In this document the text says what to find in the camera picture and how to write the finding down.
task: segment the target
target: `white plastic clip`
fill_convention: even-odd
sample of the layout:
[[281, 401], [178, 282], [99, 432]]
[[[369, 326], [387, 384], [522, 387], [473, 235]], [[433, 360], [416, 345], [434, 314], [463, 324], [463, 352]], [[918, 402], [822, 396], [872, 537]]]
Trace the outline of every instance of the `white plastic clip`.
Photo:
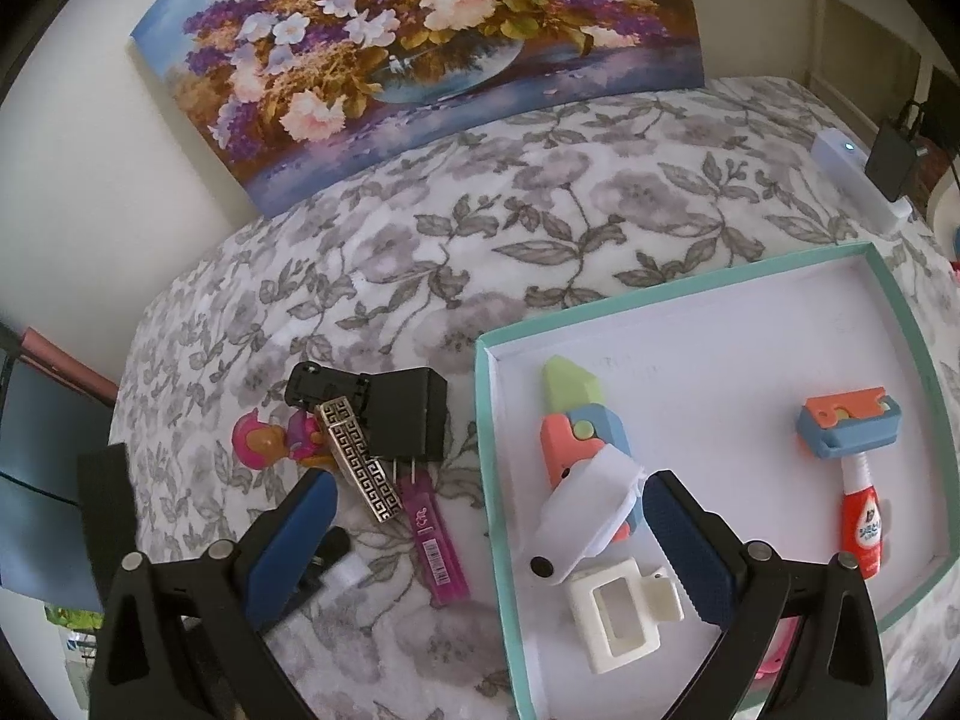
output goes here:
[[677, 586], [666, 570], [642, 577], [632, 557], [572, 574], [566, 591], [594, 674], [656, 651], [659, 623], [683, 620]]

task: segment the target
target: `gray floral blanket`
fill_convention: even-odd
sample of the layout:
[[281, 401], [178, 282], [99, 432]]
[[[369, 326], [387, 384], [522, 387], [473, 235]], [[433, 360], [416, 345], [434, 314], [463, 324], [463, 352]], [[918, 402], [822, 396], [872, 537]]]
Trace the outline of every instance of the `gray floral blanket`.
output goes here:
[[[960, 301], [932, 234], [871, 236], [813, 166], [840, 125], [782, 79], [621, 95], [493, 122], [408, 151], [226, 240], [147, 309], [112, 440], [131, 452], [138, 543], [152, 560], [237, 538], [296, 483], [232, 456], [242, 413], [285, 423], [299, 360], [435, 367], [449, 381], [435, 474], [473, 600], [437, 610], [400, 523], [349, 490], [338, 521], [371, 576], [269, 637], [320, 717], [515, 717], [491, 576], [473, 421], [474, 341], [532, 314], [763, 257], [871, 239], [904, 289], [960, 424]], [[960, 658], [956, 568], [883, 636], [890, 716], [918, 717]]]

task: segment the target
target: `floral painting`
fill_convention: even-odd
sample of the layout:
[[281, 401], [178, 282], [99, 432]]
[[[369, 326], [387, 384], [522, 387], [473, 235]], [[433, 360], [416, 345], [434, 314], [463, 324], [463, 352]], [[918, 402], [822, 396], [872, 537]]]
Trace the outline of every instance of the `floral painting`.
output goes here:
[[493, 119], [703, 83], [692, 0], [157, 0], [133, 39], [265, 215]]

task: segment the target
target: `pink object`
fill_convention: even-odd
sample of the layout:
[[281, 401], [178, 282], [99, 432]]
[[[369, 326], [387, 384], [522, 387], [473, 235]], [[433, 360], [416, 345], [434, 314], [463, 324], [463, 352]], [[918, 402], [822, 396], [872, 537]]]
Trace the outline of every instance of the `pink object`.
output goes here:
[[297, 409], [287, 423], [287, 448], [290, 458], [297, 462], [317, 455], [329, 454], [326, 443], [314, 443], [313, 436], [323, 435], [320, 424], [313, 415], [303, 409]]
[[54, 378], [61, 380], [64, 384], [78, 386], [110, 405], [116, 403], [116, 384], [99, 375], [95, 370], [74, 360], [59, 346], [54, 346], [34, 329], [28, 328], [20, 343], [23, 350], [32, 358], [26, 362], [30, 362], [34, 367], [53, 375]]
[[770, 674], [776, 674], [776, 672], [781, 670], [786, 654], [789, 652], [790, 645], [793, 643], [795, 630], [797, 630], [797, 618], [789, 617], [779, 621], [774, 631], [774, 637], [770, 642], [770, 646], [767, 648], [767, 654], [762, 664], [760, 664], [760, 668], [757, 669], [757, 675], [754, 677], [755, 680], [762, 680], [764, 677]]
[[466, 600], [470, 589], [440, 515], [430, 474], [412, 476], [400, 480], [400, 501], [410, 517], [410, 530], [430, 594], [440, 605]]
[[286, 432], [280, 425], [261, 422], [253, 409], [237, 419], [230, 442], [237, 459], [248, 469], [262, 471], [286, 455]]

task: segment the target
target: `glue bottle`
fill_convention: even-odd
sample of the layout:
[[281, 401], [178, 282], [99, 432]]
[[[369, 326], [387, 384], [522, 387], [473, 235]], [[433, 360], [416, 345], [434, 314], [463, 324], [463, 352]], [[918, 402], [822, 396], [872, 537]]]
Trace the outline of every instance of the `glue bottle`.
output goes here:
[[883, 557], [883, 527], [880, 503], [870, 479], [867, 453], [858, 452], [840, 459], [843, 470], [841, 507], [841, 549], [851, 552], [860, 563], [860, 573], [870, 579], [880, 571]]

